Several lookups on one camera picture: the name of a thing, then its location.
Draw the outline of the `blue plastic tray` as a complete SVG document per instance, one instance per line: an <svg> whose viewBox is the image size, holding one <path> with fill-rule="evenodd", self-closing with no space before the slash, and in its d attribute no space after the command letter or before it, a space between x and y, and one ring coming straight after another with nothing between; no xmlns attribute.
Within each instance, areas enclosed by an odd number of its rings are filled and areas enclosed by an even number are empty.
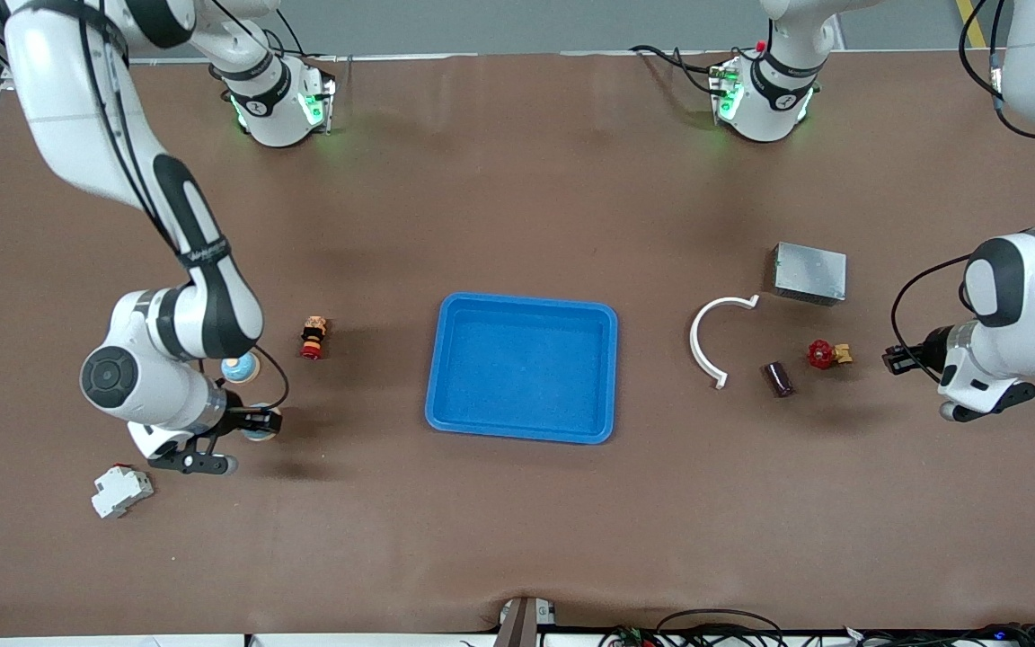
<svg viewBox="0 0 1035 647"><path fill-rule="evenodd" d="M601 445L615 430L619 316L587 300L453 292L424 418L475 437Z"/></svg>

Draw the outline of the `brass valve with red handwheel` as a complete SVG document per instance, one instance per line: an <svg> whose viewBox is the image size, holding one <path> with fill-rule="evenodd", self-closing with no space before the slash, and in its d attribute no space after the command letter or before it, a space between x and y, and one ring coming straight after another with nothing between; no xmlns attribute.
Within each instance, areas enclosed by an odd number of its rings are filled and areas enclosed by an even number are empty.
<svg viewBox="0 0 1035 647"><path fill-rule="evenodd" d="M854 357L852 357L849 344L834 344L826 340L816 339L808 348L808 362L814 367L827 371L827 369L854 363Z"/></svg>

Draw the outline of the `red emergency stop button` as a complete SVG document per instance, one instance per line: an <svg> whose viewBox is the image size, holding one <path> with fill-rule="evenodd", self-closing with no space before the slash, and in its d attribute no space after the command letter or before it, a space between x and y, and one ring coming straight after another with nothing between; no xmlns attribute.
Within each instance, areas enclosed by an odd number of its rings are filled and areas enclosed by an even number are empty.
<svg viewBox="0 0 1035 647"><path fill-rule="evenodd" d="M319 315L309 316L301 328L299 356L309 360L321 359L329 334L330 323L327 319Z"/></svg>

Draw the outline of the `silver metal power supply box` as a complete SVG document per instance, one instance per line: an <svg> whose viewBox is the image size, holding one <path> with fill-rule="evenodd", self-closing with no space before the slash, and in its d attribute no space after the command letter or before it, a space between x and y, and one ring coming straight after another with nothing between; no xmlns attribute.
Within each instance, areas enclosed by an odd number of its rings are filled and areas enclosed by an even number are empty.
<svg viewBox="0 0 1035 647"><path fill-rule="evenodd" d="M844 253L780 242L773 249L771 290L814 306L837 306L847 295Z"/></svg>

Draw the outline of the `white circuit breaker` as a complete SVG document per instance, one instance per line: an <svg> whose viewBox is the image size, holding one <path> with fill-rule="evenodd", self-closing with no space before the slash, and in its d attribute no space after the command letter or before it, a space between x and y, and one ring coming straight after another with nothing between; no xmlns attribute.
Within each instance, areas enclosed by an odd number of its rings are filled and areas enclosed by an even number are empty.
<svg viewBox="0 0 1035 647"><path fill-rule="evenodd" d="M155 487L144 472L130 465L115 464L94 480L91 504L101 519L119 518L139 501L155 494Z"/></svg>

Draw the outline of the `brown table cover mat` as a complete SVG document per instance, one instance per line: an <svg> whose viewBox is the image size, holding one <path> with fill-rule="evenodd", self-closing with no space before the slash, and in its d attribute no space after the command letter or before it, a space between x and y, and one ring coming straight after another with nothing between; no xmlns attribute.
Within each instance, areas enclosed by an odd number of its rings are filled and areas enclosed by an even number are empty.
<svg viewBox="0 0 1035 647"><path fill-rule="evenodd" d="M897 290L1035 225L1035 142L948 52L839 53L783 142L716 128L633 55L337 65L333 133L268 150L201 66L136 68L287 371L278 438L230 476L141 465L78 373L120 296L183 273L139 210L46 167L0 95L0 636L461 633L507 598L567 624L735 607L788 629L1035 622L1035 400L973 423L893 377ZM847 295L773 294L780 242L844 253ZM619 319L601 445L466 437L423 410L452 292L593 300ZM730 373L716 390L687 348ZM304 320L330 334L299 356ZM821 371L816 340L854 363ZM760 367L794 384L775 398Z"/></svg>

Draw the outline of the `metal table edge bracket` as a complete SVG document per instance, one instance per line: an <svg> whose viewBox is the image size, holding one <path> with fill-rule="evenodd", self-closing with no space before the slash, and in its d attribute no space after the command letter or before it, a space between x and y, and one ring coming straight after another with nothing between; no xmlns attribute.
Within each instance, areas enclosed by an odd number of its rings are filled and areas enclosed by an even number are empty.
<svg viewBox="0 0 1035 647"><path fill-rule="evenodd" d="M521 597L505 602L492 647L548 647L548 631L557 627L557 606L550 599Z"/></svg>

